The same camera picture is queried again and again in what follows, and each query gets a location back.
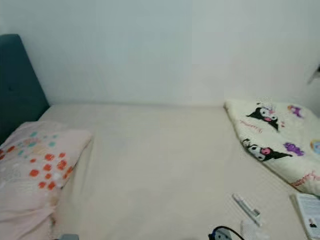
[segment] white blanket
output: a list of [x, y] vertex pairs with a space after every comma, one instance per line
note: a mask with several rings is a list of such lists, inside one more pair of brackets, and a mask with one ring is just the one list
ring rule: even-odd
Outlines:
[[320, 196], [320, 121], [310, 110], [240, 100], [225, 108], [251, 155], [299, 191]]

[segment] white bed sheet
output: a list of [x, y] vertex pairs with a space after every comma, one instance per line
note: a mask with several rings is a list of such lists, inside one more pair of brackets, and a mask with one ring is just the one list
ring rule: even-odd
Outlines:
[[249, 156], [222, 107], [54, 105], [40, 120], [94, 133], [62, 191], [54, 234], [80, 240], [205, 240], [240, 232], [239, 193], [271, 240], [307, 239], [296, 190]]

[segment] cartoon character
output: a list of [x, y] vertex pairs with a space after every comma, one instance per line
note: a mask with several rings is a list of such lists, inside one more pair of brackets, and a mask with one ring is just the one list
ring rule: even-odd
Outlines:
[[320, 140], [311, 141], [310, 146], [316, 154], [320, 154]]
[[288, 152], [294, 152], [298, 156], [303, 156], [305, 154], [304, 151], [301, 151], [299, 147], [297, 147], [295, 144], [291, 142], [286, 142], [283, 144], [283, 146], [286, 148]]
[[278, 131], [278, 117], [275, 116], [275, 111], [267, 107], [257, 107], [253, 113], [247, 115], [247, 117], [259, 119], [267, 122]]
[[293, 105], [289, 105], [288, 109], [295, 114], [298, 118], [303, 118], [303, 116], [301, 115], [301, 107], [298, 106], [293, 106]]
[[256, 144], [251, 144], [250, 139], [248, 138], [242, 141], [242, 145], [249, 151], [249, 153], [261, 162], [265, 162], [270, 159], [280, 159], [287, 156], [292, 157], [291, 154], [274, 151], [270, 147], [260, 147]]

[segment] white wall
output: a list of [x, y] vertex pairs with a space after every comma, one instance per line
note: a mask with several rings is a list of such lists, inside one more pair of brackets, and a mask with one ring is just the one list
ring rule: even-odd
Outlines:
[[319, 109], [319, 0], [0, 0], [48, 100]]

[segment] pillow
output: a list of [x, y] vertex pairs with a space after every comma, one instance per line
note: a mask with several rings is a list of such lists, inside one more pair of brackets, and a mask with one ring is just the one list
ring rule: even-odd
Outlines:
[[48, 223], [91, 136], [57, 122], [26, 122], [0, 146], [1, 236], [35, 239], [34, 232], [46, 232], [39, 226]]

